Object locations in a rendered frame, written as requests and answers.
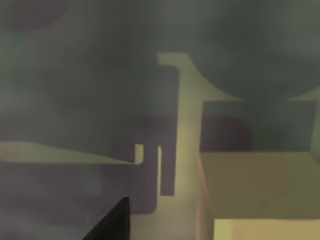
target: dark circle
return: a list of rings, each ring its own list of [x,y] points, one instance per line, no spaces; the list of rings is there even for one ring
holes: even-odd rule
[[[217,88],[253,101],[320,85],[320,2],[198,0],[188,54]]]

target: black triangular object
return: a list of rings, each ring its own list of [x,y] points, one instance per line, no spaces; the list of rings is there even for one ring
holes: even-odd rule
[[[108,214],[83,238],[83,240],[129,240],[130,206],[124,197]]]

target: black object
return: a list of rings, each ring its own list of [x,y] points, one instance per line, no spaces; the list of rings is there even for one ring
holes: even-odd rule
[[[83,238],[83,240],[129,240],[130,206],[124,197],[108,214]]]

